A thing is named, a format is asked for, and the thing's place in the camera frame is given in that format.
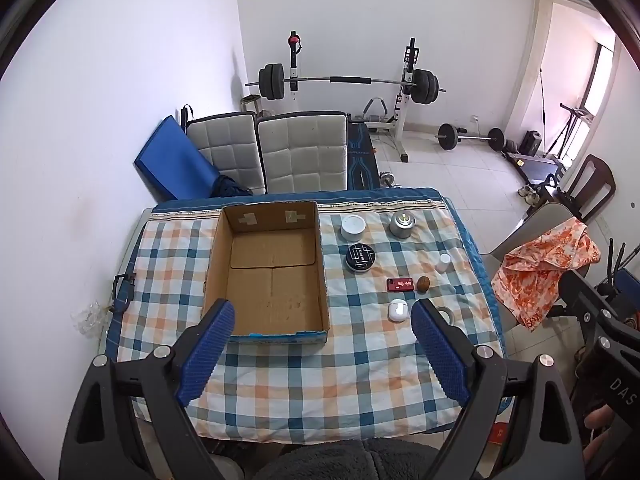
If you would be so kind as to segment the small white bottle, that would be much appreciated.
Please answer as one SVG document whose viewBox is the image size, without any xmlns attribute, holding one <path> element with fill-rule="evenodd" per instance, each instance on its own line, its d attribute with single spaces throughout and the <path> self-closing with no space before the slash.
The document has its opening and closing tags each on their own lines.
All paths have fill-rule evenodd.
<svg viewBox="0 0 640 480">
<path fill-rule="evenodd" d="M 436 271 L 440 274 L 446 273 L 451 266 L 451 257 L 448 254 L 440 254 L 436 264 Z"/>
</svg>

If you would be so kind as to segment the white earbuds case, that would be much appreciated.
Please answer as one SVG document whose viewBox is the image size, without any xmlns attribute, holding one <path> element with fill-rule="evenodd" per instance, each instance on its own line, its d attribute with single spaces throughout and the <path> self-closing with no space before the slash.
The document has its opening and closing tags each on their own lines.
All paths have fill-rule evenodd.
<svg viewBox="0 0 640 480">
<path fill-rule="evenodd" d="M 409 307 L 406 300 L 393 299 L 388 305 L 387 317 L 390 322 L 402 323 L 409 316 Z"/>
</svg>

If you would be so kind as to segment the red rectangular lighter box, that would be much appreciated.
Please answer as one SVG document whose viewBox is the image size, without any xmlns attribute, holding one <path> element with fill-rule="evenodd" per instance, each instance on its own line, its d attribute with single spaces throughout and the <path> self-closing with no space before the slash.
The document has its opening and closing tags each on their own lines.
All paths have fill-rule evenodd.
<svg viewBox="0 0 640 480">
<path fill-rule="evenodd" d="M 388 278 L 386 289 L 389 292 L 412 292 L 414 289 L 412 278 Z"/>
</svg>

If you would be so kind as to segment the cardboard box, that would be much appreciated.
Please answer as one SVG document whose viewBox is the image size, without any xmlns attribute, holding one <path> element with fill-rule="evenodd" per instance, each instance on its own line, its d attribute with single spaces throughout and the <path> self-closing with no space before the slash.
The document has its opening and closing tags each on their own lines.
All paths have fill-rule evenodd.
<svg viewBox="0 0 640 480">
<path fill-rule="evenodd" d="M 204 312 L 218 299 L 230 302 L 231 339 L 240 344 L 325 344 L 330 317 L 317 203 L 222 208 L 204 292 Z"/>
</svg>

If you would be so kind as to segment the silver round tin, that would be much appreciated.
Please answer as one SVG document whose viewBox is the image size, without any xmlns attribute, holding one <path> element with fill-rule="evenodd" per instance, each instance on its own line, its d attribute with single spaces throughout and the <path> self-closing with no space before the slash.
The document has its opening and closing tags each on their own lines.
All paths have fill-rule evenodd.
<svg viewBox="0 0 640 480">
<path fill-rule="evenodd" d="M 411 236 L 415 225 L 416 219 L 413 214 L 408 210 L 402 210 L 393 213 L 388 228 L 394 237 L 405 240 Z"/>
</svg>

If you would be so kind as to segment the black round tin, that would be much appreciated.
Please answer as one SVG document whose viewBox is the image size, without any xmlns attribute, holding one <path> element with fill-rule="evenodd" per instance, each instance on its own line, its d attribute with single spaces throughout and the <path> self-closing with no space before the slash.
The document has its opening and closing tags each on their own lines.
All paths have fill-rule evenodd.
<svg viewBox="0 0 640 480">
<path fill-rule="evenodd" d="M 374 249 L 363 243 L 349 245 L 344 258 L 347 269 L 354 273 L 366 273 L 375 264 Z"/>
</svg>

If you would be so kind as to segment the crumpled clear plastic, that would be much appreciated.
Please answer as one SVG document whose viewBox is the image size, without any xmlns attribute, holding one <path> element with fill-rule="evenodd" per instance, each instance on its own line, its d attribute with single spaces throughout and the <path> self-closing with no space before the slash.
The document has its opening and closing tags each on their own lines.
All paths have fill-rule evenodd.
<svg viewBox="0 0 640 480">
<path fill-rule="evenodd" d="M 70 316 L 74 329 L 87 338 L 98 338 L 108 321 L 109 307 L 93 302 Z"/>
</svg>

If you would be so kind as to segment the grey chair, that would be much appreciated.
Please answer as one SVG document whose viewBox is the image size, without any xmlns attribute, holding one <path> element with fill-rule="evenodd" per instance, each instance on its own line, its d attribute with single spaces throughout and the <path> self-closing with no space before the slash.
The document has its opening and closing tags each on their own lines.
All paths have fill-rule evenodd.
<svg viewBox="0 0 640 480">
<path fill-rule="evenodd" d="M 489 276 L 492 278 L 495 275 L 504 256 L 512 249 L 534 240 L 570 219 L 574 219 L 574 216 L 561 204 L 545 204 L 538 208 L 495 249 L 482 255 Z"/>
</svg>

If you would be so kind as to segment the dark wooden chair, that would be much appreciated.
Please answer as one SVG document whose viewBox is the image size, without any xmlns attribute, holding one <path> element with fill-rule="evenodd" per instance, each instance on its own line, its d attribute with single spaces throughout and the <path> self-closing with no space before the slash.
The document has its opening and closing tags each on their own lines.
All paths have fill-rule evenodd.
<svg viewBox="0 0 640 480">
<path fill-rule="evenodd" d="M 612 200 L 616 182 L 610 166 L 589 154 L 567 190 L 546 187 L 548 201 L 565 206 L 578 220 L 588 223 Z"/>
</svg>

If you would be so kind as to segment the brown walnut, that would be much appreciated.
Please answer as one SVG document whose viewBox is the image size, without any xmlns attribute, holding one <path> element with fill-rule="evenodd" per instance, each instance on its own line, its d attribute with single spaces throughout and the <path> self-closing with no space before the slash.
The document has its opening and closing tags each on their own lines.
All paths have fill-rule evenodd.
<svg viewBox="0 0 640 480">
<path fill-rule="evenodd" d="M 425 294 L 431 286 L 431 281 L 427 276 L 421 276 L 416 282 L 416 291 Z"/>
</svg>

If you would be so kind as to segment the plaid tablecloth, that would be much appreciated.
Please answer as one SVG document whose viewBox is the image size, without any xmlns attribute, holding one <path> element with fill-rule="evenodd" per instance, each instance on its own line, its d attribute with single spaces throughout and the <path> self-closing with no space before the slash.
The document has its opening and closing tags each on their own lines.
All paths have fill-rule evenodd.
<svg viewBox="0 0 640 480">
<path fill-rule="evenodd" d="M 497 300 L 454 205 L 431 188 L 311 192 L 156 206 L 134 238 L 103 338 L 118 362 L 174 344 L 219 298 L 234 329 L 188 405 L 202 437 L 314 444 L 442 431 L 446 396 L 392 278 L 472 344 L 504 350 Z"/>
</svg>

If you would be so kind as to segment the blue folded mat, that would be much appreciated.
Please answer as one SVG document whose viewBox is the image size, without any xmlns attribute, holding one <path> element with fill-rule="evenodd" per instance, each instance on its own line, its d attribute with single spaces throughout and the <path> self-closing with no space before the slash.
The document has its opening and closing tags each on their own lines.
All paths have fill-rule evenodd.
<svg viewBox="0 0 640 480">
<path fill-rule="evenodd" d="M 209 198 L 218 169 L 196 148 L 172 116 L 154 130 L 134 166 L 163 200 Z"/>
</svg>

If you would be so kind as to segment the dark blue cloth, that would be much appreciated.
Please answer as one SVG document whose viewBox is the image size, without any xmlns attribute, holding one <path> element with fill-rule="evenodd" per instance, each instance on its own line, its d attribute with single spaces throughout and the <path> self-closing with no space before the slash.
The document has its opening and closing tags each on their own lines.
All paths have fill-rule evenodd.
<svg viewBox="0 0 640 480">
<path fill-rule="evenodd" d="M 239 184 L 232 178 L 221 174 L 214 182 L 210 198 L 252 196 L 253 191 L 246 186 Z"/>
</svg>

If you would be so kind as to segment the left white padded chair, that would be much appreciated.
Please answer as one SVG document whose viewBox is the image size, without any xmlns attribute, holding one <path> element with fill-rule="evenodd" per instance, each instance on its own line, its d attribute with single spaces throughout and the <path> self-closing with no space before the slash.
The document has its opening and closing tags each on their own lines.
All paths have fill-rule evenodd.
<svg viewBox="0 0 640 480">
<path fill-rule="evenodd" d="M 221 174 L 249 188 L 254 195 L 265 194 L 254 113 L 235 112 L 191 120 L 186 124 L 186 136 Z"/>
</svg>

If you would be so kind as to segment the barbell on rack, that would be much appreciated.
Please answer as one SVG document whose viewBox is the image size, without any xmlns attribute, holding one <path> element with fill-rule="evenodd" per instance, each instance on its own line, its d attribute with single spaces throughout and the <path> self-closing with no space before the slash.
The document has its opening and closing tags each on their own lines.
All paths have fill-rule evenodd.
<svg viewBox="0 0 640 480">
<path fill-rule="evenodd" d="M 247 87 L 257 87 L 259 95 L 267 100 L 282 100 L 285 95 L 286 84 L 306 84 L 306 82 L 327 82 L 328 84 L 387 84 L 398 86 L 403 96 L 410 96 L 413 103 L 420 105 L 432 104 L 447 90 L 439 84 L 438 78 L 430 70 L 414 70 L 411 79 L 391 80 L 358 76 L 313 76 L 285 78 L 284 68 L 281 63 L 267 64 L 262 67 L 257 80 L 248 82 Z"/>
</svg>

